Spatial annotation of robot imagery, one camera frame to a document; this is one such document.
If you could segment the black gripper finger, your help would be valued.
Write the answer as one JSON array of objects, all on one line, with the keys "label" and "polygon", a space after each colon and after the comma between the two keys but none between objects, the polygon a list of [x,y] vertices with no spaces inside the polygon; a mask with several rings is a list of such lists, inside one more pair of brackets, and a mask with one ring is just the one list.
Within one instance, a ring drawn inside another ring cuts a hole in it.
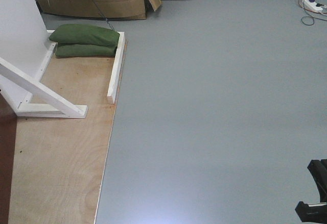
[{"label": "black gripper finger", "polygon": [[317,186],[321,202],[326,202],[326,159],[311,160],[308,165]]},{"label": "black gripper finger", "polygon": [[302,222],[326,222],[326,203],[299,202],[295,207],[295,212]]}]

